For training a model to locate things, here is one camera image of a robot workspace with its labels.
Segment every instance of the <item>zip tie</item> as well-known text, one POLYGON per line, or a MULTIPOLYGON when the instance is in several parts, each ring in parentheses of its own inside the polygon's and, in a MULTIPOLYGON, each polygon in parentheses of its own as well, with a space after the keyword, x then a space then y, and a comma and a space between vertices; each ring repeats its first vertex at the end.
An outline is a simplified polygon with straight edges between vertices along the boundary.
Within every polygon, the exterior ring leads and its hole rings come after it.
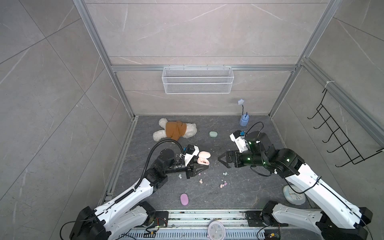
POLYGON ((334 81, 327 81, 326 84, 325 84, 325 86, 324 86, 324 88, 327 87, 328 83, 332 83, 332 82, 334 82, 334 81))

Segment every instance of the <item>marble tile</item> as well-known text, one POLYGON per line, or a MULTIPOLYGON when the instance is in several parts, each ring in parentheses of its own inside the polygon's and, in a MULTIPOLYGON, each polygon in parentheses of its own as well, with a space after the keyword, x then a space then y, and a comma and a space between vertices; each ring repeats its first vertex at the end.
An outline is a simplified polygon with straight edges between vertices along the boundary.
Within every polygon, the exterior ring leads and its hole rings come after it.
POLYGON ((384 41, 332 19, 310 58, 384 125, 383 56, 384 41))
MULTIPOLYGON (((197 134, 188 139, 181 137, 179 142, 182 146, 195 144, 201 151, 209 151, 211 157, 209 168, 201 176, 186 179, 183 174, 182 179, 179 179, 178 174, 169 174, 168 182, 146 199, 154 208, 262 208, 269 200, 288 204, 282 193, 286 183, 279 176, 265 178, 253 173, 249 167, 228 169, 217 161, 217 157, 223 152, 236 149, 229 135, 235 130, 250 127, 241 127, 238 124, 239 116, 139 116, 114 195, 130 187, 140 177, 148 148, 156 143, 152 133, 160 129, 158 121, 162 117, 170 121, 196 123, 197 134), (217 131, 217 138, 209 137, 209 131, 217 131), (228 172, 228 175, 223 176, 223 172, 228 172), (223 181, 227 181, 228 185, 220 189, 223 181), (180 203, 182 193, 189 196, 187 206, 180 203)), ((250 123, 257 121, 264 122, 263 132, 268 134, 276 148, 282 148, 271 119, 268 116, 251 116, 250 123)), ((171 148, 178 153, 173 144, 164 143, 155 150, 152 158, 158 156, 165 148, 171 148)))
POLYGON ((290 71, 234 71, 231 91, 281 90, 290 71))
POLYGON ((384 40, 383 11, 381 0, 344 0, 335 17, 384 40))
POLYGON ((0 63, 44 38, 19 1, 0 2, 0 63))
POLYGON ((106 128, 84 95, 0 200, 1 239, 49 239, 106 128))
POLYGON ((118 107, 120 96, 106 69, 100 73, 85 94, 91 100, 104 121, 109 124, 113 113, 118 107))
POLYGON ((119 143, 122 143, 130 121, 131 119, 129 118, 127 110, 123 102, 120 101, 108 125, 119 143))
POLYGON ((83 95, 47 40, 0 64, 0 196, 83 95))
POLYGON ((293 64, 299 56, 109 57, 112 64, 293 64))
POLYGON ((298 56, 326 3, 87 7, 110 56, 298 56))
POLYGON ((164 91, 162 71, 119 71, 117 76, 126 91, 164 91))
MULTIPOLYGON (((265 0, 85 0, 86 3, 265 3, 265 0)), ((273 0, 268 3, 327 3, 328 0, 273 0)))
MULTIPOLYGON (((79 212, 86 206, 92 209, 97 207, 98 202, 103 193, 104 186, 107 184, 112 166, 116 160, 120 144, 109 128, 105 130, 95 152, 93 153, 89 163, 87 164, 79 182, 67 205, 64 208, 55 230, 51 236, 51 240, 59 238, 61 226, 69 221, 77 218, 79 212)), ((72 230, 73 224, 67 224, 63 228, 62 236, 67 238, 72 230)))
POLYGON ((80 18, 72 0, 20 0, 45 36, 80 18))
POLYGON ((345 196, 316 145, 285 99, 273 120, 287 148, 299 154, 329 186, 345 196))
POLYGON ((103 61, 80 19, 47 38, 83 91, 104 68, 103 61))
POLYGON ((237 101, 245 100, 248 114, 266 115, 280 91, 231 91, 228 94, 165 94, 163 91, 126 91, 135 114, 224 115, 239 114, 237 101))
MULTIPOLYGON (((342 149, 328 153, 326 150, 332 151, 339 146, 335 137, 333 136, 328 143, 323 143, 322 140, 327 141, 331 131, 326 125, 319 129, 313 129, 313 126, 318 127, 323 122, 319 115, 313 119, 307 119, 316 112, 315 109, 323 97, 322 90, 323 87, 307 71, 303 71, 296 78, 286 96, 286 100, 323 156, 348 200, 359 207, 368 207, 374 212, 374 219, 369 228, 372 230, 374 237, 380 239, 382 237, 381 216, 384 212, 381 197, 384 187, 380 183, 384 178, 380 169, 384 154, 378 154, 356 165, 349 163, 340 168, 335 166, 348 162, 347 155, 342 149)), ((325 96, 323 104, 363 157, 368 157, 381 148, 329 93, 325 96)), ((352 145, 346 144, 345 146, 348 152, 351 149, 353 150, 352 145)))

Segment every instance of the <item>stuffed teddy bear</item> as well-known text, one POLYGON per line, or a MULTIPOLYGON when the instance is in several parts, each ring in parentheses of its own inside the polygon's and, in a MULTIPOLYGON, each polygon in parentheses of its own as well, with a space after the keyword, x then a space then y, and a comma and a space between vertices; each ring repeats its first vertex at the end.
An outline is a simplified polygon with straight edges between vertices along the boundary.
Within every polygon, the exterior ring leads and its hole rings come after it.
POLYGON ((165 137, 170 137, 177 141, 180 137, 189 138, 197 133, 195 123, 168 122, 166 118, 162 118, 159 120, 159 125, 164 129, 153 133, 153 140, 156 142, 165 137))

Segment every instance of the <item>black wire stand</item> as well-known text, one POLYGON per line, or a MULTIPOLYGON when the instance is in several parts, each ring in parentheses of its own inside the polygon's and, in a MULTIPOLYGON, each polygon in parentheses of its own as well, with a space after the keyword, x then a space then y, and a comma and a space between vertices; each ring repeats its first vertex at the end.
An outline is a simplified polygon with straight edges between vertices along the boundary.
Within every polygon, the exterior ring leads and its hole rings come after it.
POLYGON ((349 161, 346 162, 346 163, 344 163, 344 164, 341 165, 341 166, 337 166, 337 165, 335 165, 335 166, 336 166, 336 167, 342 167, 342 166, 345 166, 346 164, 348 164, 348 163, 350 163, 350 162, 351 162, 352 164, 358 164, 358 163, 360 163, 360 162, 362 162, 362 161, 367 160, 368 158, 371 158, 371 157, 373 157, 373 156, 375 156, 375 155, 381 153, 382 150, 383 150, 384 148, 377 150, 375 154, 373 154, 373 155, 371 155, 371 156, 369 156, 369 157, 363 158, 363 156, 362 156, 361 153, 356 149, 355 145, 353 145, 353 143, 351 142, 351 140, 349 139, 349 137, 344 133, 343 129, 339 126, 339 124, 335 121, 335 119, 332 117, 332 115, 331 115, 331 114, 328 112, 328 110, 324 107, 324 105, 323 105, 323 100, 324 100, 325 94, 327 93, 327 89, 324 89, 324 90, 323 90, 323 93, 324 93, 323 98, 321 99, 321 102, 320 102, 319 106, 316 108, 316 110, 317 110, 316 113, 313 115, 313 117, 308 118, 308 119, 312 119, 312 118, 314 118, 317 114, 319 114, 319 115, 321 116, 321 118, 324 120, 324 122, 323 122, 319 127, 313 127, 313 128, 314 128, 314 129, 319 129, 319 128, 321 128, 322 125, 326 124, 326 125, 329 127, 329 129, 331 130, 331 132, 332 132, 331 135, 329 136, 329 138, 328 138, 327 141, 323 141, 323 140, 322 140, 323 143, 327 143, 327 142, 329 142, 330 139, 331 139, 331 137, 332 137, 332 135, 333 135, 333 136, 335 136, 336 140, 339 142, 340 146, 337 147, 335 150, 333 150, 333 151, 331 151, 331 152, 334 152, 334 151, 338 150, 339 148, 342 148, 342 149, 344 150, 344 152, 347 154, 347 156, 348 156, 348 158, 349 158, 349 161), (327 119, 325 119, 324 116, 321 114, 320 110, 322 110, 322 109, 324 109, 324 110, 328 113, 329 117, 328 117, 327 119), (336 123, 337 128, 336 128, 335 130, 332 130, 332 128, 329 126, 329 124, 328 124, 328 122, 327 122, 329 119, 332 119, 332 120, 336 123), (338 137, 336 136, 336 134, 335 134, 337 130, 341 130, 341 132, 343 133, 343 135, 347 138, 347 141, 344 142, 343 144, 340 142, 339 138, 338 138, 338 137), (348 154, 348 152, 347 152, 347 151, 345 150, 345 148, 344 148, 344 145, 347 144, 348 142, 351 143, 351 145, 353 146, 353 148, 354 148, 354 149, 356 150, 356 152, 359 154, 359 155, 358 155, 357 157, 355 157, 354 159, 352 159, 352 158, 350 157, 350 155, 348 154), (356 160, 356 159, 358 159, 358 158, 361 158, 361 160, 358 161, 358 162, 353 162, 354 160, 356 160))

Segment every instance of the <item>brown sweater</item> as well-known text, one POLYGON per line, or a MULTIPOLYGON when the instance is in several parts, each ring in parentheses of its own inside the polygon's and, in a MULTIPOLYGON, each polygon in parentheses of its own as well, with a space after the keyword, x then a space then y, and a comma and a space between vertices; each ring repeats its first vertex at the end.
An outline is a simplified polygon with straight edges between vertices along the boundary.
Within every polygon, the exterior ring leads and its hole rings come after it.
POLYGON ((186 130, 187 124, 180 121, 167 122, 166 124, 167 137, 170 137, 176 141, 179 140, 180 136, 184 136, 186 130))

